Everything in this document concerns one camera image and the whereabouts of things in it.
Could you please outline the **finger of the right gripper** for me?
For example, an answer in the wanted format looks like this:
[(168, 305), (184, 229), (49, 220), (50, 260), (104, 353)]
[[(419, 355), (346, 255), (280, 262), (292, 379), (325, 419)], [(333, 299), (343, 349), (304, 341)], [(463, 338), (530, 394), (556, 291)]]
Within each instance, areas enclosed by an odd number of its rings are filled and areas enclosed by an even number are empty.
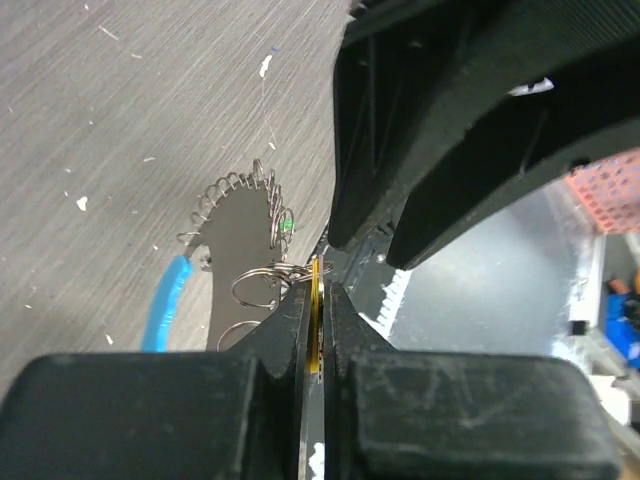
[(485, 218), (571, 170), (639, 144), (639, 52), (593, 54), (553, 87), (484, 115), (414, 189), (387, 262), (412, 269)]
[(336, 182), (329, 243), (352, 250), (403, 199), (388, 194), (421, 122), (500, 14), (497, 1), (363, 1), (333, 74)]

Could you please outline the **green tagged key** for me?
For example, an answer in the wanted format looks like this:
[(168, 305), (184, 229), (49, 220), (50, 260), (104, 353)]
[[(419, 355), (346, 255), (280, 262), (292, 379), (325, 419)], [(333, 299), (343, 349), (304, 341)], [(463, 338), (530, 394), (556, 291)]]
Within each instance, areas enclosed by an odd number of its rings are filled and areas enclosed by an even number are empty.
[(295, 232), (295, 224), (292, 219), (283, 219), (280, 222), (280, 230), (282, 234), (293, 234)]

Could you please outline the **yellow tagged key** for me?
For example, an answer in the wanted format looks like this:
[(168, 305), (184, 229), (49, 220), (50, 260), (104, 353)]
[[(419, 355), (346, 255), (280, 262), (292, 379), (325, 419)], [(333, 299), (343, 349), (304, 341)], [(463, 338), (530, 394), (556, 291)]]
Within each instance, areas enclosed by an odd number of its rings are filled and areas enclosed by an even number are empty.
[(309, 373), (322, 376), (321, 330), (324, 304), (324, 258), (316, 255), (311, 262), (311, 295), (309, 324)]

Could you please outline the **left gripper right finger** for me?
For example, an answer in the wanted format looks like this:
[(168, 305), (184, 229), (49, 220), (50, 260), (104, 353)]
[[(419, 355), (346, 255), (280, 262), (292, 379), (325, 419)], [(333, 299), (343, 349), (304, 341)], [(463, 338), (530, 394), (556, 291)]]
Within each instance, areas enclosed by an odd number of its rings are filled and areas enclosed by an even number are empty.
[(584, 373), (553, 356), (402, 351), (324, 293), (329, 479), (615, 479), (619, 447)]

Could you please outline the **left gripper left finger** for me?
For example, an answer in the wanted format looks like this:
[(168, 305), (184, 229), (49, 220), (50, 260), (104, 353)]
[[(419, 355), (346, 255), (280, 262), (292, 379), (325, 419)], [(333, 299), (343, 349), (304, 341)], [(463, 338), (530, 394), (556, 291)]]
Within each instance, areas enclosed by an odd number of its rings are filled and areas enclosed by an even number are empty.
[(301, 479), (309, 284), (224, 352), (51, 354), (1, 405), (5, 479)]

